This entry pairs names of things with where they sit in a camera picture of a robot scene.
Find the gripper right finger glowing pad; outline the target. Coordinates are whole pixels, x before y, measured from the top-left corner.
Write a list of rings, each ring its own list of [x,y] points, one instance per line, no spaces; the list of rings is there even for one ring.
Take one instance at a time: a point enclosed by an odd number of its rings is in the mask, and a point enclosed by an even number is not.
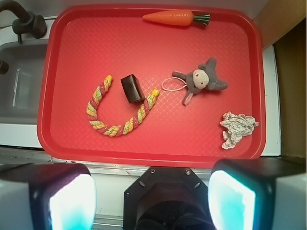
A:
[[[219,160],[209,178],[208,205],[217,230],[305,230],[306,160]]]

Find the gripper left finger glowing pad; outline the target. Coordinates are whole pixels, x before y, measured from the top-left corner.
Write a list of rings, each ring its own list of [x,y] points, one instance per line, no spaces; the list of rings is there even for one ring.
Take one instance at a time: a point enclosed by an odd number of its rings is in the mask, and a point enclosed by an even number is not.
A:
[[[84,164],[3,164],[2,230],[90,230],[96,185]]]

